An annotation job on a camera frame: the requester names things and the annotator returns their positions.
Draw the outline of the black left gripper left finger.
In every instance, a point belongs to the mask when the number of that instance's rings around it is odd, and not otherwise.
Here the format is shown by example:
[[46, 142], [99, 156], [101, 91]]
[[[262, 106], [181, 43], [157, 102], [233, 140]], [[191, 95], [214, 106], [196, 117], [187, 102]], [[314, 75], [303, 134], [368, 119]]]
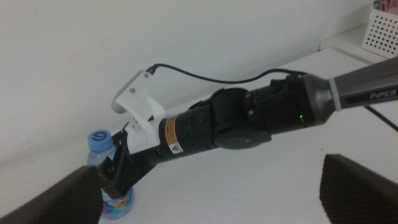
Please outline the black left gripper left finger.
[[97, 169], [82, 166], [1, 218], [1, 223], [98, 223], [103, 197]]

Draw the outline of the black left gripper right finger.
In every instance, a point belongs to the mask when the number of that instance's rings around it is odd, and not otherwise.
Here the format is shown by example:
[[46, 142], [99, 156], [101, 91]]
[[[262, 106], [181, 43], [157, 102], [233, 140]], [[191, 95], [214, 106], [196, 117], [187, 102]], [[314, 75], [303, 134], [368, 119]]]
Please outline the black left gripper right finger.
[[331, 223], [397, 223], [397, 184], [339, 154], [324, 158], [320, 201]]

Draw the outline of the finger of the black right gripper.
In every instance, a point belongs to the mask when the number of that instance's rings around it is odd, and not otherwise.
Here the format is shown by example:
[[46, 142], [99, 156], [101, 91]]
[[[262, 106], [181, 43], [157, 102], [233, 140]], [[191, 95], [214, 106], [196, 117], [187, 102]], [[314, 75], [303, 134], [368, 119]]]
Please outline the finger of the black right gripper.
[[115, 155], [121, 155], [128, 151], [127, 149], [127, 132], [125, 130], [120, 130], [112, 136], [113, 143], [116, 146]]
[[132, 188], [131, 172], [128, 162], [123, 161], [124, 155], [115, 153], [110, 159], [107, 157], [99, 166], [98, 174], [101, 188], [112, 198], [123, 198]]

